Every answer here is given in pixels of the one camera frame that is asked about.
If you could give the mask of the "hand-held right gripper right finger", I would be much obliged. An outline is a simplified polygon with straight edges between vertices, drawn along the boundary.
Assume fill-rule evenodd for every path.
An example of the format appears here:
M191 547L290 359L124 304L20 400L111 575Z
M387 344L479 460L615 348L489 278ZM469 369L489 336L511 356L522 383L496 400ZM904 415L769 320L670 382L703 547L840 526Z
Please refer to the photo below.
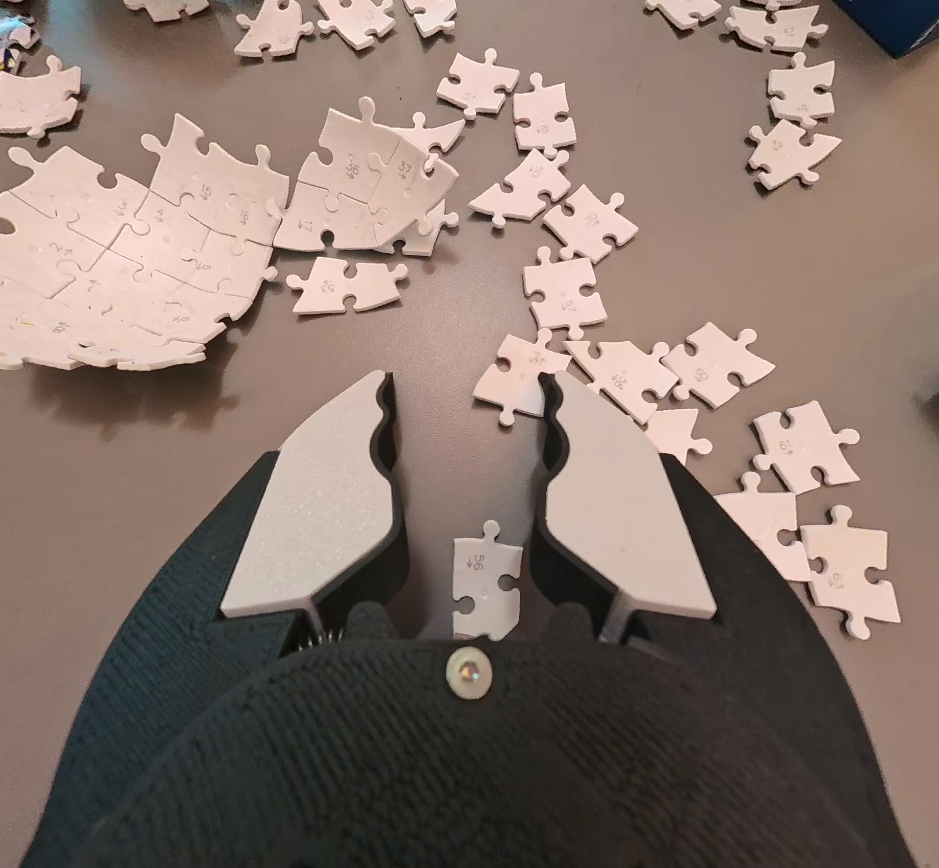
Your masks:
M567 372L541 373L546 478L532 577L583 606L601 643L638 612L710 620L716 603L659 452L630 418Z

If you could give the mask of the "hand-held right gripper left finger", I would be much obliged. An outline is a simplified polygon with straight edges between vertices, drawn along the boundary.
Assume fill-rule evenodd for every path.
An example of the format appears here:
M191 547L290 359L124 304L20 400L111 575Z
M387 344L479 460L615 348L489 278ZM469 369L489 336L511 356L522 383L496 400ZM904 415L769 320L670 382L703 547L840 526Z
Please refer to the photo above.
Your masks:
M288 437L221 601L226 617L300 610L313 624L346 624L357 604L401 589L395 414L393 375L375 370Z

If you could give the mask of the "white puzzle pieces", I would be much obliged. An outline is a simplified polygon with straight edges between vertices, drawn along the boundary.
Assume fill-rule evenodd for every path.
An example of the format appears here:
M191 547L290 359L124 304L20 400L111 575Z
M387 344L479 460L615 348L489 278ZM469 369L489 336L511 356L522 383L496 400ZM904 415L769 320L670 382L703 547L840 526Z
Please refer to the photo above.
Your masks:
M154 22L133 20L128 14L120 19L117 0L44 0L41 19L51 24L53 34L46 59L54 55L65 69L82 70L79 100L91 99L90 111L80 126L79 147L64 138L54 138L46 157L63 146L107 170L114 163L133 163L137 171L143 165L145 151L131 151L132 125L143 130L147 124L163 125L170 137L177 114L194 123L204 133L198 145L206 152L217 143L231 156L253 162L257 145L270 150L271 167L288 176L288 203L291 200L301 166L311 152L329 164L332 152L319 143L329 110L359 118L358 100L368 96L380 99L378 111L392 113L392 99L418 97L431 99L429 82L442 69L444 46L463 36L464 45L483 45L482 33L473 32L479 20L487 37L505 40L509 34L514 45L522 45L538 24L546 29L547 20L523 19L521 6L510 0L469 0L464 11L463 29L456 35L434 32L430 41L444 41L434 46L418 47L409 33L393 33L397 23L394 11L404 19L404 0L385 0L384 7L375 0L319 0L322 12L319 27L330 27L331 20L347 15L347 32L362 34L365 46L353 59L343 53L345 47L320 45L304 47L296 57L294 42L307 36L304 30L316 28L309 14L314 0L201 0L211 14L222 11L221 20L180 20L174 33L157 33ZM431 20L435 6L444 11L444 0L420 0L414 19ZM486 43L487 46L498 44ZM378 216L375 231L382 244L392 239L413 220L419 220L420 232L428 233L428 210L438 202L460 202L473 191L476 198L470 210L476 217L461 230L469 243L483 222L492 225L496 236L505 236L507 220L540 221L560 243L559 253L550 240L539 238L537 253L528 257L525 267L514 266L494 248L461 250L455 262L438 268L412 264L410 275L405 256L394 248L393 254L372 250L335 250L332 235L325 236L326 247L320 252L299 252L273 246L272 265L277 275L266 282L241 319L227 321L225 332L205 346L202 361L149 371L115 368L79 367L55 369L27 364L34 379L44 375L55 384L60 398L76 398L80 385L93 386L100 405L100 424L115 430L118 387L130 386L131 375L148 378L134 386L144 399L159 398L174 390L180 399L172 414L188 419L205 418L208 428L214 423L215 406L222 410L234 403L237 407L245 392L237 395L220 392L227 369L227 356L234 348L223 347L224 338L239 330L238 322L248 316L259 317L258 304L286 309L292 304L294 315L307 321L292 322L297 334L289 334L277 345L274 332L286 332L284 321L273 328L264 343L257 337L249 345L244 363L244 382L248 405L254 418L277 423L284 418L290 402L299 409L299 386L308 386L304 409L313 401L331 396L337 383L346 383L355 369L364 369L366 360L388 369L392 360L404 359L409 369L408 387L415 385L422 398L442 398L444 387L456 388L477 367L482 366L484 347L494 345L500 332L502 315L521 310L524 293L528 309L537 326L536 339L508 334L500 344L495 361L483 372L473 388L472 398L461 384L457 424L473 425L475 406L499 407L499 428L508 431L519 415L541 417L545 398L539 373L567 372L573 359L593 378L587 387L612 398L638 418L639 427L656 443L657 449L676 452L678 462L687 459L687 449L709 453L710 442L693 440L691 420L698 415L690 409L661 412L647 397L662 399L674 392L675 376L661 358L670 346L656 343L651 352L643 352L628 341L600 342L598 346L584 338L585 327L602 326L606 320L601 293L597 291L595 264L607 257L614 243L628 243L635 226L618 213L624 197L612 194L598 200L590 187L581 185L571 195L569 180L563 170L567 150L558 150L548 159L543 145L535 145L519 158L509 180L482 188L483 177L495 174L496 165L507 159L505 127L498 125L499 112L483 112L472 105L478 85L486 95L502 100L511 93L512 76L507 67L498 74L496 54L489 50L483 62L472 57L457 57L450 76L444 76L440 96L442 106L451 111L462 109L459 119L476 109L494 116L495 125L471 125L476 137L456 140L457 158L462 155L464 178L458 182L456 171L444 158L423 152L403 139L390 163L370 153L368 167L380 173L380 183L369 200L369 210ZM398 241L394 244L403 246ZM47 590L66 590L69 566L77 571L83 562L74 543L91 541L92 524L100 534L105 524L126 522L127 542L124 555L137 558L152 549L148 541L157 523L172 523L180 507L184 510L202 490L201 477L207 476L209 464L196 463L201 454L208 460L210 450L220 450L218 439L210 447L205 441L187 443L189 450L170 451L158 444L156 432L139 447L125 448L124 463L111 461L108 454L93 450L91 439L84 443L65 439L62 428L42 425L39 412L13 409L13 386L2 380L2 606L14 604L15 571L33 565ZM747 556L745 567L764 568L773 564L789 581L803 583L812 601L837 610L844 617L846 632L854 639L871 636L871 622L898 623L900 620L892 584L882 578L871 579L874 569L886 569L886 532L852 526L851 509L834 506L821 525L796 525L796 495L819 485L816 472L826 482L843 485L857 480L844 460L840 447L855 443L859 435L851 428L833 429L826 422L821 405L810 402L789 413L764 415L758 425L773 426L781 434L781 443L770 439L769 453L795 453L783 456L783 470L792 471L799 460L803 474L786 491L758 494L758 473L745 473L743 492L717 497L720 504L733 500L733 517L746 513L740 523L749 538L757 541L764 555Z

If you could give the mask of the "joined pair of puzzle pieces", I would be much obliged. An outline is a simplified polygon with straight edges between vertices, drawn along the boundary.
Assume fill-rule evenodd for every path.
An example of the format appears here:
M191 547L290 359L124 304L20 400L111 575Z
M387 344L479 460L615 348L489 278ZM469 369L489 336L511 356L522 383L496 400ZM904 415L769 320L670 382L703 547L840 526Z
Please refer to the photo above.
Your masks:
M1 73L1 133L41 138L53 127L69 123L77 109L82 70L68 69L54 55L46 59L44 76Z

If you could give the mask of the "assembled curved puzzle section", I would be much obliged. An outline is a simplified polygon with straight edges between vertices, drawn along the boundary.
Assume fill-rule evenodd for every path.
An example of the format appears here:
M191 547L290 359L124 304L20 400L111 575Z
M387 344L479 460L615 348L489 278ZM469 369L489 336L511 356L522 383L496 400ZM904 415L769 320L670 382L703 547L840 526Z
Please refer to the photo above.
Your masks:
M289 178L253 162L177 114L148 185L63 146L45 159L22 146L29 170L2 192L1 366L149 371L200 362L205 346L275 280L274 236Z

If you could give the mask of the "blue and white puzzle piece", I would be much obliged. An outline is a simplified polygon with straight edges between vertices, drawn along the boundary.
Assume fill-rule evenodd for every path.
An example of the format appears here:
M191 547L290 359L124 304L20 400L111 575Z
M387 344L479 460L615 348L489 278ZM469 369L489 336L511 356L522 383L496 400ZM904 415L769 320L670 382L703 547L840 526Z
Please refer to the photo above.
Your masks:
M38 44L40 37L35 31L34 18L10 16L1 18L1 67L2 72L16 75L22 64L23 53Z

